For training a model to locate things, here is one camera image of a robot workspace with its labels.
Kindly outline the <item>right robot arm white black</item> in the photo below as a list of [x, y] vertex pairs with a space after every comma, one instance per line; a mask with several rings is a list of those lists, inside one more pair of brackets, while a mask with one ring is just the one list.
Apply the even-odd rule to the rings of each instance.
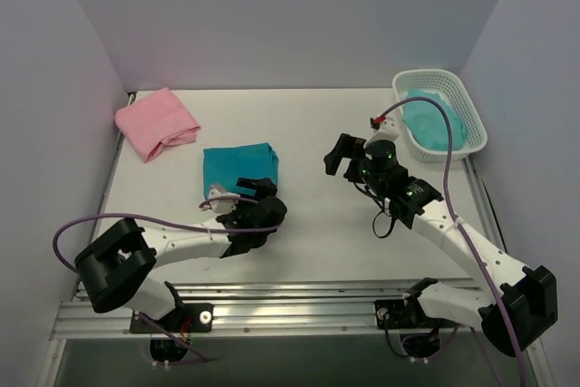
[[343, 160], [345, 178], [386, 213], [392, 224], [429, 240], [478, 285], [468, 291], [423, 278], [403, 294], [402, 314], [416, 326], [441, 319], [480, 329], [503, 354], [524, 351], [558, 318], [556, 277], [509, 256], [460, 217], [432, 185], [413, 177], [397, 160], [391, 140], [368, 142], [343, 133], [324, 157], [335, 175]]

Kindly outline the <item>teal t shirt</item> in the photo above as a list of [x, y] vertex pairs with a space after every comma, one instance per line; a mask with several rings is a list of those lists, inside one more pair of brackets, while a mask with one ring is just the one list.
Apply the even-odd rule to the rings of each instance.
[[206, 198], [216, 184], [228, 192], [251, 195], [251, 189], [237, 186], [239, 178], [269, 178], [277, 185], [278, 165], [279, 158], [268, 142], [203, 149], [203, 195]]

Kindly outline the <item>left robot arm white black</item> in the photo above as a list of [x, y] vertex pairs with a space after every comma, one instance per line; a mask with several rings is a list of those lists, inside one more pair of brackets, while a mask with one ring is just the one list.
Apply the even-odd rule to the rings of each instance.
[[173, 225], [154, 218], [124, 217], [109, 227], [74, 260], [92, 309], [120, 307], [145, 314], [162, 332], [176, 330], [185, 309], [175, 286], [150, 272], [197, 258], [226, 258], [261, 247], [287, 213], [270, 178], [237, 181], [251, 194], [211, 186], [200, 209], [215, 217], [197, 225]]

